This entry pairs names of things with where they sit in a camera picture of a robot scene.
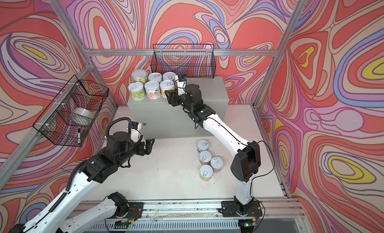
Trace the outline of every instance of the pull-tab lid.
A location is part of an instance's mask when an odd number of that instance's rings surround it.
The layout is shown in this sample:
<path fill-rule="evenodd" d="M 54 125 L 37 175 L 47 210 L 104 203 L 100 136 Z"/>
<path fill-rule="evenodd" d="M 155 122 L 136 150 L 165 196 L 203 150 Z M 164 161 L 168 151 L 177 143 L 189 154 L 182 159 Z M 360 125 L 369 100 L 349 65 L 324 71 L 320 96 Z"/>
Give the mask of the pull-tab lid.
<path fill-rule="evenodd" d="M 164 90 L 170 90 L 174 86 L 175 84 L 173 83 L 173 81 L 170 81 L 170 80 L 164 80 L 163 82 L 160 83 L 160 87 Z"/>
<path fill-rule="evenodd" d="M 209 148 L 208 141 L 206 141 L 205 139 L 199 140 L 199 142 L 197 143 L 197 148 L 200 151 L 207 150 Z"/>
<path fill-rule="evenodd" d="M 159 83 L 156 81 L 149 81 L 144 85 L 146 90 L 156 90 L 159 88 Z"/>
<path fill-rule="evenodd" d="M 174 72 L 166 72 L 163 74 L 163 79 L 164 80 L 172 80 L 175 81 L 176 74 Z"/>
<path fill-rule="evenodd" d="M 211 159 L 212 168 L 221 169 L 221 168 L 223 168 L 223 165 L 224 165 L 224 162 L 223 162 L 222 158 L 215 156 Z"/>
<path fill-rule="evenodd" d="M 149 76 L 148 76 L 148 80 L 149 81 L 157 81 L 157 82 L 160 82 L 163 80 L 163 76 L 161 75 L 161 73 L 151 73 Z"/>
<path fill-rule="evenodd" d="M 204 178 L 211 178 L 214 174 L 214 170 L 208 164 L 204 164 L 200 167 L 200 175 Z"/>
<path fill-rule="evenodd" d="M 145 70 L 134 70 L 132 72 L 132 78 L 134 79 L 140 79 L 147 76 L 147 72 Z"/>
<path fill-rule="evenodd" d="M 204 151 L 200 152 L 200 161 L 201 162 L 207 163 L 207 162 L 211 161 L 211 159 L 212 159 L 212 154 L 209 151 L 204 150 Z"/>
<path fill-rule="evenodd" d="M 136 82 L 136 83 L 132 83 L 128 86 L 128 90 L 131 91 L 131 92 L 138 92 L 140 90 L 142 90 L 144 87 L 144 84 L 142 82 Z"/>

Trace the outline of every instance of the mounting plate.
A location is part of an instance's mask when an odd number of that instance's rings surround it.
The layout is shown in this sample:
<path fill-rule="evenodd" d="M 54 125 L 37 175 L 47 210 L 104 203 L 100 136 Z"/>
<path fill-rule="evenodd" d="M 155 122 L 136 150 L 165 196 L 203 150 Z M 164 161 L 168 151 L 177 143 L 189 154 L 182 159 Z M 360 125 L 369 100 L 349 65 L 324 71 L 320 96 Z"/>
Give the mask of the mounting plate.
<path fill-rule="evenodd" d="M 143 202 L 128 202 L 128 204 L 129 204 L 130 210 L 128 211 L 127 216 L 122 218 L 122 220 L 124 219 L 124 222 L 125 222 L 125 221 L 132 221 L 133 219 L 136 219 L 136 218 L 137 219 L 141 218 L 144 203 Z M 118 219 L 118 218 L 115 216 L 112 216 L 112 217 L 110 217 L 110 219 Z"/>
<path fill-rule="evenodd" d="M 236 201 L 223 201 L 221 208 L 224 217 L 254 216 L 258 219 L 263 216 L 260 203 L 256 200 L 249 202 L 244 212 L 239 212 L 239 203 Z"/>

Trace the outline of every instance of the metal wire basket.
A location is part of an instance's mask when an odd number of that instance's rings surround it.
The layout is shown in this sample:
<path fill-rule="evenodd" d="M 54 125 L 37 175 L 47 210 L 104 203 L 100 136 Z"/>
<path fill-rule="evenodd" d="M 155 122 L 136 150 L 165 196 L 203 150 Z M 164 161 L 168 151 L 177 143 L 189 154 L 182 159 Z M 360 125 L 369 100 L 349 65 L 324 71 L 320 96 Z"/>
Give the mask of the metal wire basket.
<path fill-rule="evenodd" d="M 53 144 L 82 146 L 108 92 L 94 81 L 77 80 L 53 114 L 44 123 L 36 120 L 33 127 Z"/>
<path fill-rule="evenodd" d="M 216 59 L 214 45 L 205 44 L 154 44 L 152 72 L 174 72 L 189 78 L 214 78 Z"/>

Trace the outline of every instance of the colorful patterned wall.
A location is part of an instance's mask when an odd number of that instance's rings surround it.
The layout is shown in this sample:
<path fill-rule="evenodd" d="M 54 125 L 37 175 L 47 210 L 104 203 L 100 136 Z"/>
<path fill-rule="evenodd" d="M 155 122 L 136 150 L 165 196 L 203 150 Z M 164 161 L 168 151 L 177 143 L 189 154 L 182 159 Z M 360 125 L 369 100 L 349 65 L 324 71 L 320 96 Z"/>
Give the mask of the colorful patterned wall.
<path fill-rule="evenodd" d="M 258 112 L 314 232 L 384 232 L 384 0 L 310 0 Z"/>
<path fill-rule="evenodd" d="M 0 15 L 2 164 L 84 62 L 47 0 L 0 0 Z M 95 151 L 111 116 L 107 101 L 81 148 L 39 140 L 0 191 L 0 233 L 34 217 L 65 187 L 75 165 Z"/>
<path fill-rule="evenodd" d="M 276 49 L 296 0 L 61 0 L 88 48 L 143 49 L 154 43 L 214 43 L 218 49 Z M 97 56 L 117 104 L 132 70 L 149 56 Z M 231 103 L 253 103 L 271 57 L 217 57 Z"/>

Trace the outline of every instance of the gray cabinet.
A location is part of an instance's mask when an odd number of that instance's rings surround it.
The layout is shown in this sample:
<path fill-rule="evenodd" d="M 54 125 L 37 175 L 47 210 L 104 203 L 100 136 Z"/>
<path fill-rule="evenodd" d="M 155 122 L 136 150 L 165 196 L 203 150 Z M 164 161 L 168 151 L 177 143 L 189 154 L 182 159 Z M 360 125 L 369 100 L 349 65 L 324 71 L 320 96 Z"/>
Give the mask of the gray cabinet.
<path fill-rule="evenodd" d="M 223 78 L 189 78 L 188 84 L 199 85 L 204 104 L 210 106 L 224 120 L 229 98 L 225 90 Z M 156 100 L 150 100 L 146 97 L 140 101 L 135 101 L 130 97 L 128 106 L 137 122 L 146 123 L 141 129 L 142 134 L 146 138 L 179 138 L 211 135 L 201 127 L 195 129 L 195 123 L 182 110 L 182 107 L 172 107 L 164 97 Z"/>

